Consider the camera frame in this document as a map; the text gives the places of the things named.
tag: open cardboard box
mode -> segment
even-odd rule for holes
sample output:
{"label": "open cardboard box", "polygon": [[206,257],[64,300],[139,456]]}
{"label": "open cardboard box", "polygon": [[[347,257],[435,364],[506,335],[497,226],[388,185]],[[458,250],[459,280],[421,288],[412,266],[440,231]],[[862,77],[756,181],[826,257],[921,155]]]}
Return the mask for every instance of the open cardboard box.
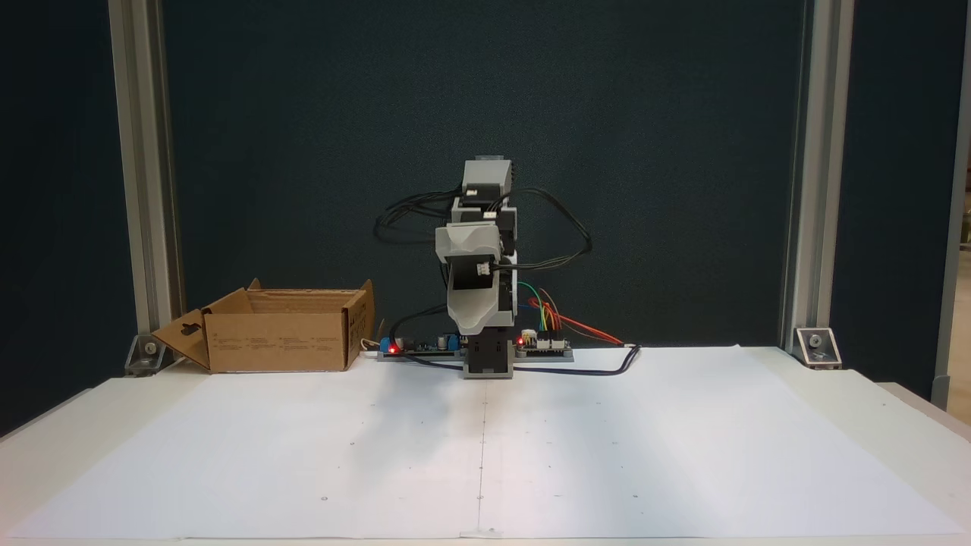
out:
{"label": "open cardboard box", "polygon": [[153,335],[210,371],[342,371],[374,330],[374,289],[265,290],[258,279]]}

